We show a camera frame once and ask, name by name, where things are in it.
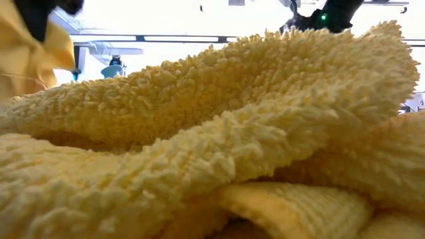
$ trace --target terry cloth towel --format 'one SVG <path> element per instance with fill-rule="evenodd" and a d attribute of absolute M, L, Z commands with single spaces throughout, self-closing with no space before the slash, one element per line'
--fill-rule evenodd
<path fill-rule="evenodd" d="M 425 238 L 395 22 L 239 39 L 0 113 L 0 238 Z"/>

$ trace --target shaggy yellow fabric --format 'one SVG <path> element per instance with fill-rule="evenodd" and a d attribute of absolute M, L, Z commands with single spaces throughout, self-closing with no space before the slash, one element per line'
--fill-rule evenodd
<path fill-rule="evenodd" d="M 396 116 L 419 77 L 399 28 L 268 33 L 10 101 L 0 238 L 418 238 L 425 114 Z"/>

